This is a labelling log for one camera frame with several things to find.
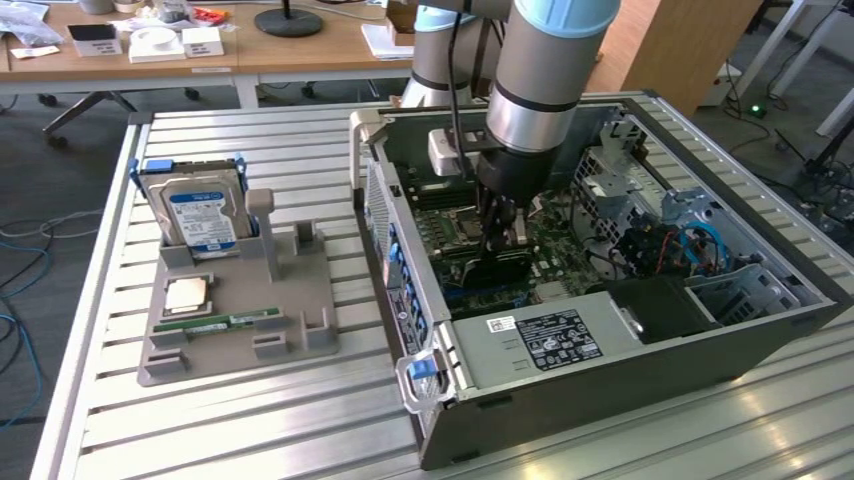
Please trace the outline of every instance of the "slotted metal surface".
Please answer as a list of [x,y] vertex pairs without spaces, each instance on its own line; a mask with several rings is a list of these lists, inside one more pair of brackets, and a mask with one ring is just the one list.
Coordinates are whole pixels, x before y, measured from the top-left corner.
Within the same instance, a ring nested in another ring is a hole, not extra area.
[[[633,98],[854,292],[850,257],[666,104]],[[729,384],[466,464],[418,469],[347,195],[346,119],[366,107],[167,114],[129,128],[34,478],[852,478],[852,312]],[[275,190],[275,228],[317,218],[326,232],[342,351],[143,388],[135,368],[161,233],[127,189],[127,162],[237,152],[250,185]],[[696,182],[656,147],[650,164],[674,186]]]

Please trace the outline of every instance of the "blue hard drive label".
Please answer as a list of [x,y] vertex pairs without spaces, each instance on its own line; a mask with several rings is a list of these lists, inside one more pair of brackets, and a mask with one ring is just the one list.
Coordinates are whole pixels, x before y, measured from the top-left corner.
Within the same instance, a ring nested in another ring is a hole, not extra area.
[[170,203],[185,242],[194,251],[217,256],[237,245],[231,218],[223,213],[227,200],[222,192],[177,194]]

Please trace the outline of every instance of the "black cable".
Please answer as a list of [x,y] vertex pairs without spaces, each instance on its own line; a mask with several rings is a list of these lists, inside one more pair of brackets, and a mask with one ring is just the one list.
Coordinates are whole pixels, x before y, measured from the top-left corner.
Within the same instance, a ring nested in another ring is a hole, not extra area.
[[0,303],[3,303],[3,306],[6,307],[7,311],[10,312],[10,316],[16,319],[15,328],[10,329],[10,332],[15,331],[18,333],[18,335],[15,336],[18,342],[15,344],[15,348],[12,349],[12,356],[6,361],[3,366],[0,366],[0,375],[3,375],[6,373],[6,371],[10,369],[10,367],[12,366],[12,364],[15,363],[15,360],[18,360],[18,356],[22,353],[22,347],[24,346],[24,334],[22,333],[22,328],[23,328],[24,324],[22,323],[20,318],[18,317],[18,315],[15,315],[15,310],[12,309],[12,305],[10,305],[10,302],[7,301],[6,298],[0,297]]
[[10,103],[10,106],[4,106],[0,105],[0,115],[3,115],[6,112],[8,112],[10,110],[12,110],[15,108],[15,104],[18,103],[18,95],[15,95],[15,97],[12,97],[12,103]]
[[449,42],[449,83],[451,89],[451,121],[454,123],[454,133],[457,137],[457,155],[459,157],[459,169],[463,172],[463,178],[467,175],[466,147],[463,146],[463,127],[459,118],[459,100],[457,98],[457,75],[454,73],[454,49],[457,48],[457,36],[459,34],[459,26],[463,22],[462,12],[457,14],[454,19],[454,30],[451,31],[451,40]]
[[493,32],[496,33],[496,39],[498,40],[498,46],[505,48],[505,37],[502,36],[502,32],[498,30],[498,26],[496,25],[496,20],[490,20],[490,25],[493,27]]
[[[49,417],[46,416],[22,417],[18,420],[15,420],[14,425],[38,425],[40,423],[44,423],[47,419]],[[10,420],[11,420],[10,418],[0,419],[0,425],[6,425],[10,422]]]
[[291,82],[287,82],[283,86],[281,87],[274,87],[273,85],[270,85],[269,83],[265,84],[265,87],[267,88],[273,88],[274,90],[285,90],[286,88],[289,88],[291,86]]
[[774,85],[777,84],[777,80],[780,79],[780,76],[786,71],[786,66],[789,65],[789,62],[792,62],[792,60],[804,51],[804,49],[806,48],[808,43],[810,43],[810,40],[813,39],[813,35],[816,35],[816,32],[818,31],[820,27],[825,24],[825,22],[828,21],[828,19],[833,15],[833,13],[837,11],[837,8],[840,8],[840,5],[842,5],[842,1],[844,0],[838,0],[837,1],[837,4],[830,9],[830,12],[828,12],[828,15],[825,15],[825,17],[821,19],[821,21],[816,24],[816,27],[813,28],[813,31],[810,32],[810,34],[806,37],[804,37],[804,39],[798,43],[798,48],[796,49],[794,52],[792,52],[792,55],[789,55],[786,60],[784,60],[784,64],[780,66],[780,70],[777,71],[777,73],[772,77],[772,80],[769,80],[769,83],[765,86],[765,96],[769,99],[772,99],[772,101],[780,102],[780,104],[782,104],[782,106],[778,105],[777,103],[774,104],[774,108],[777,108],[778,110],[788,111],[789,110],[789,105],[786,104],[786,101],[781,97],[778,97],[777,95],[774,95],[772,93],[772,90],[774,89]]
[[[0,225],[0,230],[6,230],[7,227],[12,226],[12,225],[18,225],[22,223],[39,223],[39,225],[47,225],[47,222],[44,222],[44,220],[18,220],[15,222],[10,222],[4,225]],[[42,247],[42,250],[44,250],[46,252],[51,249],[51,244],[54,243],[54,227],[50,227],[49,230],[49,241],[44,244],[44,247]],[[3,289],[3,287],[6,287],[10,283],[12,283],[15,281],[15,279],[18,277],[20,277],[24,272],[27,270],[30,270],[30,268],[36,264],[36,262],[44,257],[44,255],[42,254],[36,254],[36,256],[34,257],[34,259],[30,261],[30,263],[27,265],[24,265],[24,268],[22,268],[10,278],[7,278],[3,283],[0,283],[0,289]]]
[[[740,122],[745,122],[750,125],[753,125],[754,127],[760,128],[764,132],[764,135],[756,138],[752,138],[746,141],[744,141],[742,143],[737,144],[736,146],[733,146],[729,150],[728,153],[730,155],[733,155],[733,153],[736,153],[736,151],[744,147],[746,147],[748,145],[761,142],[762,140],[772,138],[772,131],[768,129],[768,127],[757,122],[754,122],[753,120],[749,120],[748,118],[744,117],[744,109],[742,109],[742,99],[741,96],[738,95],[738,90],[736,89],[736,82],[733,81],[733,73],[730,71],[730,59],[728,58],[726,60],[726,76],[728,76],[728,80],[730,82],[730,92],[728,93],[726,96],[726,102],[728,105],[726,107],[724,107],[724,113],[734,118],[736,120],[738,120]],[[736,95],[736,100],[733,100],[730,98],[730,93]],[[733,107],[732,105],[732,101],[736,101],[736,107]]]

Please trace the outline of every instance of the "motherboard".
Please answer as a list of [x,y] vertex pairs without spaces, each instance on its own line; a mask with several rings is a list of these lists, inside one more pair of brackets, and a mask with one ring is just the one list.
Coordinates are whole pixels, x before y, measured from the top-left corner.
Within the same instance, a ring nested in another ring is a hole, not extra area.
[[[415,212],[415,222],[455,320],[585,295],[602,284],[590,254],[570,229],[569,194],[546,191],[529,212],[529,245],[513,255],[528,256],[522,280],[497,286],[465,284],[467,265],[478,258],[481,221],[474,207]],[[508,275],[498,269],[497,276]]]

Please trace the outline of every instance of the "green ram module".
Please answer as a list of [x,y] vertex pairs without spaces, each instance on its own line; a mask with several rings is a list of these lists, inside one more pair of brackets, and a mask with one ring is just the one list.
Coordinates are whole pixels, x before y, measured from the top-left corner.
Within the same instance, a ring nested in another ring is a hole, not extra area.
[[199,332],[203,331],[223,331],[231,327],[253,325],[255,320],[262,317],[269,317],[271,315],[279,315],[278,308],[269,308],[266,310],[255,310],[253,312],[235,313],[233,315],[214,315],[213,317],[195,318],[193,320],[183,320],[179,322],[165,323],[161,325],[155,325],[155,333],[158,332],[169,332],[171,330],[183,330],[183,329],[199,329]]

